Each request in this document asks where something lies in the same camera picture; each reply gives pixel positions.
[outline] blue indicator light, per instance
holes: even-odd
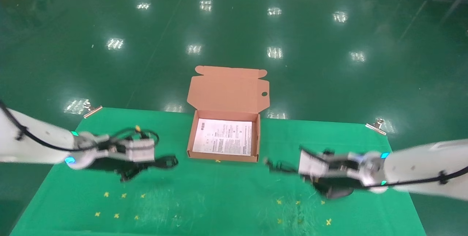
[[[72,156],[69,156],[65,159],[65,163],[67,164],[74,164],[75,163],[75,158]]]

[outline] green epoxy floor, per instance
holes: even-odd
[[[211,11],[201,1],[211,1]],[[141,3],[149,8],[138,9]],[[82,116],[63,112],[71,99],[192,113],[186,96],[195,66],[262,68],[271,83],[264,117],[382,117],[391,123],[393,150],[467,138],[467,3],[0,0],[0,96],[13,109],[75,129]],[[122,48],[109,50],[111,38],[123,39]],[[271,57],[281,49],[282,58],[269,58],[268,49]],[[48,169],[0,164],[0,235]],[[428,235],[468,231],[466,202],[412,198]]]

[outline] black cable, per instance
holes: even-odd
[[[448,180],[452,178],[458,178],[459,176],[463,176],[468,173],[468,167],[465,167],[459,171],[456,171],[451,174],[444,174],[443,171],[440,171],[440,175],[434,178],[424,178],[424,179],[413,179],[408,181],[401,181],[401,182],[394,182],[394,183],[386,183],[386,184],[375,184],[369,186],[363,186],[362,188],[375,188],[375,187],[389,187],[389,186],[402,186],[402,185],[413,185],[413,184],[421,184],[421,183],[431,183],[431,182],[441,182],[441,184],[445,184]]]
[[[46,141],[43,141],[42,139],[38,138],[37,136],[34,136],[29,130],[27,127],[23,126],[14,116],[12,113],[10,113],[10,111],[7,109],[7,106],[5,106],[5,103],[3,103],[2,100],[0,100],[0,110],[3,111],[3,113],[5,113],[5,116],[20,130],[20,135],[25,135],[27,137],[29,137],[30,139],[34,140],[35,142],[43,145],[43,146],[46,146],[48,148],[52,148],[52,149],[55,149],[55,150],[58,150],[58,151],[66,151],[66,152],[80,152],[80,151],[89,151],[89,150],[92,150],[92,149],[95,149],[95,148],[98,148],[99,146],[102,146],[102,145],[106,145],[106,146],[111,146],[111,145],[115,145],[118,143],[118,141],[120,140],[120,138],[118,136],[126,133],[126,132],[132,132],[132,134],[126,136],[127,137],[130,137],[130,136],[134,136],[136,134],[138,134],[139,132],[135,132],[135,129],[134,128],[125,128],[125,129],[122,129],[120,131],[118,131],[117,133],[115,133],[114,135],[110,136],[110,138],[106,141],[103,141],[101,143],[96,143],[95,141],[91,140],[92,141],[92,145],[91,146],[86,146],[84,148],[77,148],[77,149],[70,149],[70,148],[61,148],[59,146],[54,146],[52,144],[49,144],[47,143]],[[156,146],[158,143],[159,143],[159,136],[157,133],[155,133],[154,131],[151,131],[151,130],[142,130],[141,132],[148,132],[152,135],[154,135],[156,137],[156,141],[154,142],[154,146]]]

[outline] green table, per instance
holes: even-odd
[[[327,201],[297,176],[262,163],[215,162],[186,155],[192,115],[105,108],[77,131],[113,133],[140,125],[161,141],[156,156],[179,166],[152,169],[121,184],[113,173],[54,166],[11,236],[422,236],[407,193],[355,191]],[[358,124],[262,119],[260,158],[299,161],[299,144],[337,153],[390,151],[386,137]]]

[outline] instruction sheet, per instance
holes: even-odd
[[[194,152],[251,156],[252,122],[199,119]]]

